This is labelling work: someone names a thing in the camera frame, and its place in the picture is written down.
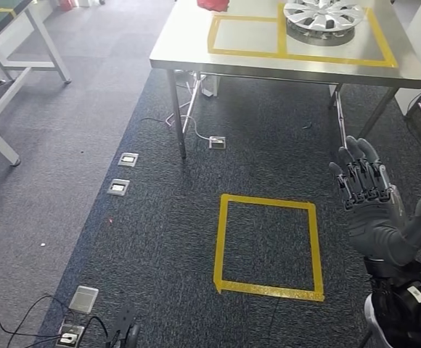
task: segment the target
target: robotic hand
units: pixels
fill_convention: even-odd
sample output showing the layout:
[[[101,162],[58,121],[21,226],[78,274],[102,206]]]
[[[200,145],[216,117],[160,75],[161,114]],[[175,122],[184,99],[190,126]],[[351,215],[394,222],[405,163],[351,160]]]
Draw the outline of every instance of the robotic hand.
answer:
[[[364,256],[372,293],[364,305],[369,334],[385,348],[421,348],[421,199],[409,220],[398,190],[390,183],[375,149],[363,139],[346,139],[330,163],[345,209],[352,246]]]
[[[348,213],[352,246],[372,260],[403,266],[421,248],[421,199],[408,220],[398,190],[390,184],[385,167],[365,139],[346,138],[348,149],[339,157],[346,174],[336,163],[329,169],[336,178]]]

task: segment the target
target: floor outlet box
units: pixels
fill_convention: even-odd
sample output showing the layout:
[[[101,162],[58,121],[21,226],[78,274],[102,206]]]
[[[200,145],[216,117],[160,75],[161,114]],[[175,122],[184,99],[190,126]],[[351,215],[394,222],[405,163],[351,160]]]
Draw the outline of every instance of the floor outlet box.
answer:
[[[64,323],[61,328],[60,339],[58,339],[55,348],[78,348],[80,335],[85,327]]]
[[[209,148],[214,150],[225,150],[227,143],[224,136],[209,136]]]

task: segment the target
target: robot finger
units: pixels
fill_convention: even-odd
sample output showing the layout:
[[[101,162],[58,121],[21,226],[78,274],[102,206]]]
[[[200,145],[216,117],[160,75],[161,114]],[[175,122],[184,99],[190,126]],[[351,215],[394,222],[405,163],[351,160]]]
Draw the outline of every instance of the robot finger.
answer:
[[[340,149],[338,151],[338,154],[339,155],[339,158],[346,166],[351,165],[354,162],[354,159],[352,157],[352,155],[345,147],[340,147]]]
[[[380,158],[378,156],[376,149],[366,139],[360,138],[357,140],[357,146],[359,146],[359,149],[362,150],[366,155],[367,161],[369,163],[376,163],[380,161]]]
[[[354,136],[347,136],[346,145],[348,146],[348,150],[356,161],[365,157],[365,154],[359,147],[357,141]]]
[[[340,166],[336,163],[330,163],[329,165],[330,172],[335,175],[338,187],[340,190],[342,201],[346,210],[351,209],[355,199],[353,197],[351,186],[348,178],[343,173]]]
[[[352,190],[351,193],[353,197],[354,197],[357,203],[363,202],[364,200],[364,187],[360,182],[359,166],[354,160],[349,151],[344,147],[340,147],[338,153],[343,162],[346,163],[348,177]]]
[[[359,147],[354,136],[348,136],[346,145],[348,145],[348,151],[355,160],[356,171],[364,190],[364,196],[366,199],[376,199],[377,197],[376,190],[375,190],[375,184],[371,174],[372,170],[366,155]]]

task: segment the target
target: yellow tape square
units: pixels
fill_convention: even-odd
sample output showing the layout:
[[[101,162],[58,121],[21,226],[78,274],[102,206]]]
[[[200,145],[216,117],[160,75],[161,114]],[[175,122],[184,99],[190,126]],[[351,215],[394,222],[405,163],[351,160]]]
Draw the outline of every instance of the yellow tape square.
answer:
[[[286,45],[286,20],[283,12],[283,6],[283,3],[278,4],[277,18],[216,14],[212,18],[212,22],[211,23],[210,29],[209,31],[209,35],[207,38],[208,52],[212,54],[225,54],[231,56],[291,59],[305,62],[325,62],[348,65],[362,65],[366,67],[398,67],[398,64],[393,55],[393,52],[388,44],[386,37],[382,31],[380,24],[378,22],[373,11],[370,8],[364,8],[365,15],[370,25],[370,28],[373,33],[373,36],[376,44],[378,45],[378,48],[383,56],[383,59],[355,59],[290,53],[289,47],[287,47]],[[243,49],[216,49],[215,45],[215,40],[218,35],[218,29],[220,28],[222,21],[227,20],[273,22],[274,23],[274,25],[277,25],[277,50],[277,52],[267,52]]]
[[[256,285],[249,283],[240,283],[236,281],[224,281],[222,279],[224,239],[227,229],[227,216],[229,202],[246,204],[268,205],[272,207],[284,207],[291,209],[303,209],[308,211],[308,228],[312,258],[312,274],[314,275],[314,291],[287,289],[274,286]],[[320,264],[320,251],[318,244],[317,216],[315,205],[308,202],[285,201],[281,199],[268,199],[250,196],[235,196],[232,194],[222,194],[221,197],[221,210],[218,216],[218,229],[215,247],[214,264],[214,283],[218,293],[222,290],[246,292],[274,297],[286,297],[289,299],[305,299],[309,301],[323,302],[323,281],[322,279],[322,266]]]

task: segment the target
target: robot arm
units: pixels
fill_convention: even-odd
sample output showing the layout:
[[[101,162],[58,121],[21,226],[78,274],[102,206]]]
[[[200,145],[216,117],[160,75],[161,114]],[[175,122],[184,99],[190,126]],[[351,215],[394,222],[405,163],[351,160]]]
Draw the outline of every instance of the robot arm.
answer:
[[[366,140],[346,139],[339,158],[345,173],[336,163],[329,168],[349,214],[352,246],[374,260],[403,266],[413,261],[421,248],[421,199],[415,216],[408,220],[398,190],[390,183],[385,167]]]

